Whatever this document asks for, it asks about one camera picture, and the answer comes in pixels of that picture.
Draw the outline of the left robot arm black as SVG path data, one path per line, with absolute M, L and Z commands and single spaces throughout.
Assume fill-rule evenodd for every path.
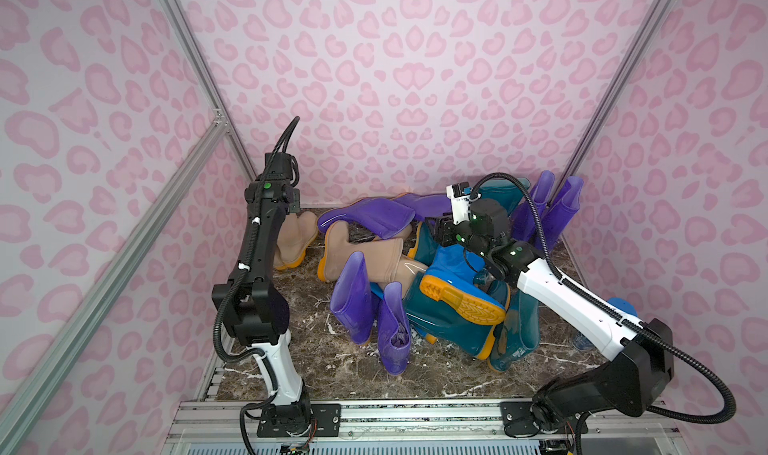
M 266 371 L 271 420 L 305 419 L 310 403 L 289 352 L 290 308 L 273 283 L 274 255 L 287 215 L 298 208 L 290 178 L 263 173 L 245 191 L 244 238 L 228 280 L 216 284 L 213 347 L 226 363 L 254 359 Z

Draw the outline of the beige rain boot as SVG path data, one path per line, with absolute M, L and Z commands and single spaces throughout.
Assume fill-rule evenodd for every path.
M 274 268 L 286 270 L 298 267 L 304 260 L 306 250 L 317 237 L 318 217 L 311 211 L 286 216 L 277 238 Z
M 318 278 L 323 282 L 339 280 L 342 269 L 356 252 L 363 255 L 369 281 L 381 288 L 400 282 L 403 290 L 407 291 L 415 278 L 428 269 L 425 264 L 403 254 L 404 239 L 401 237 L 351 242 L 346 221 L 334 222 L 327 229 L 324 245 L 317 270 Z

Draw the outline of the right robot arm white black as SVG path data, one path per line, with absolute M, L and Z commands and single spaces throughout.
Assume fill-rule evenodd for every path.
M 498 231 L 490 217 L 472 214 L 454 222 L 445 215 L 432 220 L 430 230 L 440 245 L 459 244 L 480 256 L 492 275 L 548 306 L 606 359 L 580 375 L 545 384 L 533 396 L 527 414 L 508 422 L 508 435 L 555 433 L 575 426 L 584 412 L 617 410 L 638 417 L 673 378 L 671 354 L 632 330 L 642 323 L 638 317 L 576 283 L 532 244 Z

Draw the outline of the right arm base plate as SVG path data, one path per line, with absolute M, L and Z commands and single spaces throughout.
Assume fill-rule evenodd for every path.
M 543 435 L 574 435 L 578 415 L 558 417 L 554 412 L 532 400 L 502 401 L 499 405 L 504 433 L 513 438 Z

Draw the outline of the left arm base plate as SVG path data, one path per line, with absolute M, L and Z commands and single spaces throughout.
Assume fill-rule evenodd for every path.
M 337 437 L 340 422 L 340 404 L 301 401 L 290 405 L 272 404 L 262 412 L 256 434 L 261 439 Z

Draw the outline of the purple rain boot small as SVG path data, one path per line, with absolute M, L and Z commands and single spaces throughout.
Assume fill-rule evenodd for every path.
M 544 170 L 539 175 L 533 189 L 529 191 L 536 211 L 539 216 L 544 214 L 547 201 L 554 188 L 555 175 L 549 170 Z M 512 233 L 515 240 L 529 241 L 536 233 L 533 211 L 530 205 L 523 200 L 513 212 Z
M 542 216 L 546 253 L 551 254 L 563 231 L 580 210 L 580 196 L 584 180 L 579 176 L 570 176 L 565 181 L 553 202 Z

